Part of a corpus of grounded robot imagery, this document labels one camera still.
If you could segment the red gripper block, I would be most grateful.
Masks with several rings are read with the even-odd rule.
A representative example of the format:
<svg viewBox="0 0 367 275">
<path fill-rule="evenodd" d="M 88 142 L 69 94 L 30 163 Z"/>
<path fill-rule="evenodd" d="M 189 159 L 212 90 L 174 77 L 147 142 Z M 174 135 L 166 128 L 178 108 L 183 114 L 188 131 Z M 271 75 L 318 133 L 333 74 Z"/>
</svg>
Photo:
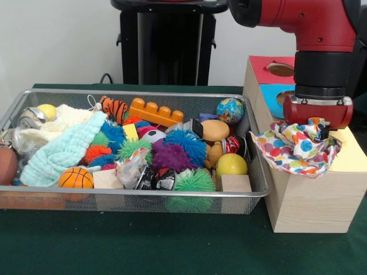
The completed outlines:
<svg viewBox="0 0 367 275">
<path fill-rule="evenodd" d="M 301 99 L 287 96 L 283 103 L 283 114 L 287 124 L 307 124 L 312 117 L 324 119 L 330 125 L 320 128 L 319 139 L 329 138 L 330 129 L 346 128 L 353 116 L 353 102 L 344 97 L 339 100 Z"/>
</svg>

